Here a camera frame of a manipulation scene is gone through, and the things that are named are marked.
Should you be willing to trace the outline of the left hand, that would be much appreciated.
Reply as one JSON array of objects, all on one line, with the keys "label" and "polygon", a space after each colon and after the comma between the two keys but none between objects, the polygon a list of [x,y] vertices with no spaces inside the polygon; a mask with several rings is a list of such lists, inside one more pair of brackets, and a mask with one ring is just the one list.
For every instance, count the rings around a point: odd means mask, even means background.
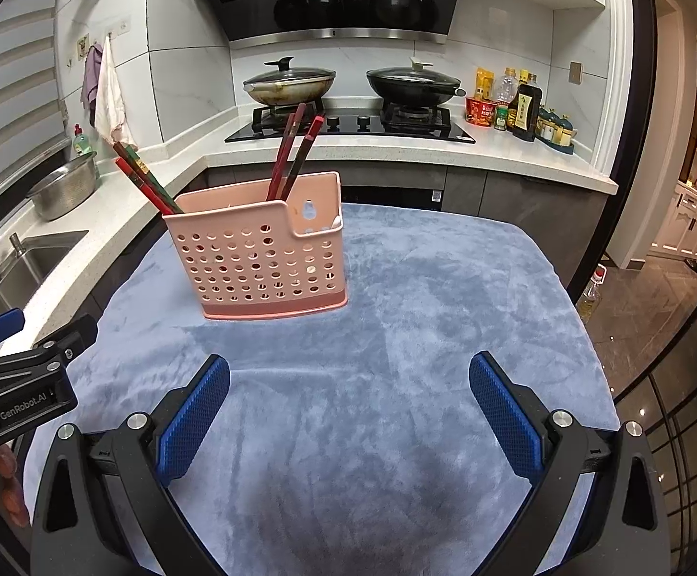
[{"label": "left hand", "polygon": [[0,477],[2,479],[1,499],[3,507],[18,528],[30,523],[25,506],[22,485],[18,480],[18,460],[7,444],[0,446]]}]

